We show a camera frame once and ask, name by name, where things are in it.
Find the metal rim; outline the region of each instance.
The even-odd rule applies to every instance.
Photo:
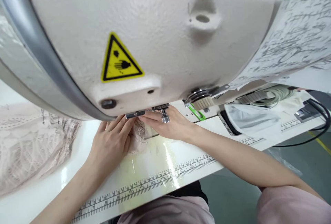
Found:
[[[89,116],[112,121],[115,117],[102,113],[76,85],[49,41],[30,0],[2,0],[15,32],[33,59],[74,105]]]

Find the hand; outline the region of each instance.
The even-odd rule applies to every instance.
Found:
[[[145,115],[138,118],[165,138],[187,141],[196,125],[187,120],[174,106],[170,105],[167,113],[170,118],[168,123],[162,122],[160,113],[151,111],[146,111]]]
[[[84,164],[96,177],[104,180],[128,153],[131,142],[129,132],[135,118],[126,119],[124,115],[116,120],[102,121],[93,139],[91,152]]]

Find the ruler markings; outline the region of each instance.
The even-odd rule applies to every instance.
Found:
[[[288,129],[295,125],[300,124],[301,122],[297,119],[291,120],[289,122],[285,122],[281,124],[281,130]],[[262,139],[253,138],[253,137],[245,137],[239,142],[244,143],[246,145],[251,145],[257,141]],[[76,223],[86,217],[89,217],[93,214],[96,214],[100,211],[108,209],[110,207],[116,206],[119,203],[123,203],[133,197],[139,196],[148,192],[154,188],[160,187],[166,183],[173,181],[173,178],[183,177],[191,172],[199,170],[207,165],[215,163],[216,160],[208,155],[204,154],[192,160],[188,160],[184,163],[176,165],[174,171],[164,170],[142,180],[139,180],[133,184],[129,184],[122,188],[119,188],[113,192],[105,194],[100,197],[96,197],[92,200],[84,203],[81,208],[75,214],[75,217],[71,220],[71,223]]]

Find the forearm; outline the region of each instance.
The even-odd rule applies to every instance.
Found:
[[[250,146],[196,126],[187,142],[213,156],[243,180],[259,187],[291,185],[309,187],[270,156]]]
[[[96,178],[93,175],[93,169],[85,164],[31,224],[70,223],[80,206],[101,185],[101,180]]]

